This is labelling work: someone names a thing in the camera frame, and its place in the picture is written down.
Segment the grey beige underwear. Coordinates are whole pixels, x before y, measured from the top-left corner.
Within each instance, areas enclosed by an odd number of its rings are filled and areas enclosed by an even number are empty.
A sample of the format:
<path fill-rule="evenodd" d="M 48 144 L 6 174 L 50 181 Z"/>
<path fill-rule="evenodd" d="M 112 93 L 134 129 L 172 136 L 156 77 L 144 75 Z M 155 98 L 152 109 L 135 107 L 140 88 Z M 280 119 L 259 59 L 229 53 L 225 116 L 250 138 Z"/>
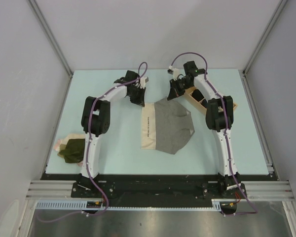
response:
<path fill-rule="evenodd" d="M 142 108 L 142 149 L 174 155 L 194 133 L 191 112 L 175 100 L 163 98 Z"/>

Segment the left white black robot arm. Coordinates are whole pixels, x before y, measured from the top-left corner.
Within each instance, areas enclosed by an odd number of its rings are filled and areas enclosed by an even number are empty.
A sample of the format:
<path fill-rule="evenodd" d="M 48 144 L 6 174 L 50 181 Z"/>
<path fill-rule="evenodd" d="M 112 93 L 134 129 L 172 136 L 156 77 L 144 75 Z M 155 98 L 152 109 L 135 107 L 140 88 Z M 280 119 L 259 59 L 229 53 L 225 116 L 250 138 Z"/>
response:
<path fill-rule="evenodd" d="M 129 97 L 131 103 L 144 107 L 147 82 L 148 77 L 128 70 L 102 96 L 86 98 L 81 118 L 81 126 L 85 132 L 83 166 L 80 172 L 82 176 L 93 179 L 99 174 L 101 142 L 110 127 L 111 104 Z"/>

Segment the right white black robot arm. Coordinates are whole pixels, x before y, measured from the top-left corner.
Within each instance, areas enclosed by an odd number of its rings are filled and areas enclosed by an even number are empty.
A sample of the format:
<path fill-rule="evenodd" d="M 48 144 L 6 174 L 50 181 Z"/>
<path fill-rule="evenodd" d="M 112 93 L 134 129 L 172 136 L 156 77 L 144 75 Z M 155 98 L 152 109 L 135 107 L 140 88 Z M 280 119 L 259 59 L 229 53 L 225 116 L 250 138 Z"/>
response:
<path fill-rule="evenodd" d="M 167 99 L 172 100 L 183 96 L 187 89 L 195 87 L 207 101 L 205 122 L 212 131 L 220 159 L 219 174 L 223 177 L 234 176 L 237 167 L 231 148 L 231 127 L 234 121 L 233 99 L 224 96 L 211 83 L 205 69 L 198 69 L 195 62 L 184 64 L 185 75 L 180 70 L 169 66 L 168 73 L 173 76 L 170 80 L 170 91 Z"/>

